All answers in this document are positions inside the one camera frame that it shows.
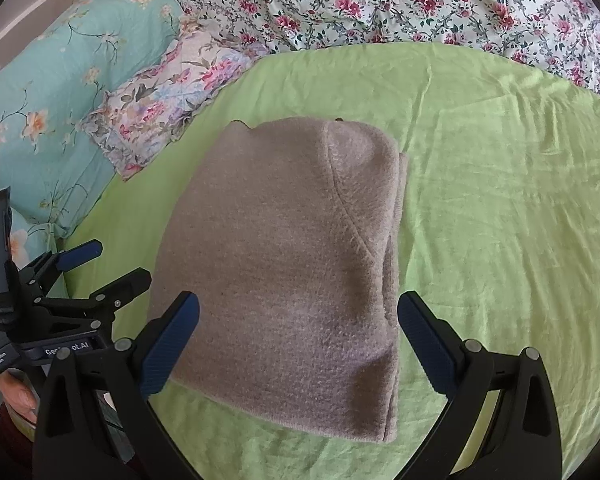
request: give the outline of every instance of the pillow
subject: pillow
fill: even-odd
[[[65,237],[114,170],[75,125],[178,34],[175,0],[82,0],[0,71],[0,188]]]
[[[181,33],[159,64],[138,72],[78,126],[103,149],[123,179],[144,168],[184,123],[267,51],[258,44],[245,54],[215,40],[187,15]]]
[[[13,207],[11,208],[11,257],[19,269],[25,267],[40,254],[55,250],[56,240],[52,224],[29,222]],[[54,298],[68,297],[64,276],[61,275],[58,278],[48,295]]]

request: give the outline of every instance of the lime green bed sheet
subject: lime green bed sheet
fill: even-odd
[[[600,97],[539,70],[436,44],[268,57],[148,168],[112,181],[68,240],[104,244],[67,276],[70,292],[86,297],[135,267],[154,269],[174,204],[227,123],[300,115],[373,124],[410,154],[400,290],[417,290],[462,338],[541,351],[567,476],[600,437]],[[117,337],[139,332],[148,299],[118,313]],[[240,330],[239,313],[227,330]],[[401,338],[391,444],[287,430],[174,383],[152,405],[206,480],[392,479],[445,403]]]

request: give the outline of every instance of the floral bedspread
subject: floral bedspread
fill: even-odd
[[[591,0],[179,0],[201,23],[271,52],[441,41],[480,48],[600,94],[600,12]]]

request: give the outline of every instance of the knit hat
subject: knit hat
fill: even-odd
[[[164,232],[150,315],[200,323],[173,379],[289,428],[395,437],[406,156],[368,124],[290,118],[220,134]]]

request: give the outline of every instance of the screw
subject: screw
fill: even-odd
[[[129,339],[128,337],[123,337],[122,339],[118,339],[113,345],[113,347],[118,352],[124,352],[125,350],[129,350],[132,344],[133,341],[131,341],[131,339]]]
[[[529,359],[532,359],[533,361],[537,361],[540,358],[540,352],[532,346],[525,350],[525,354]]]
[[[60,360],[67,359],[69,355],[71,355],[71,351],[66,346],[63,346],[56,352],[56,357]]]
[[[480,350],[482,350],[482,345],[479,341],[476,341],[475,339],[467,339],[464,342],[464,347],[469,352],[473,352],[474,354],[477,354]]]

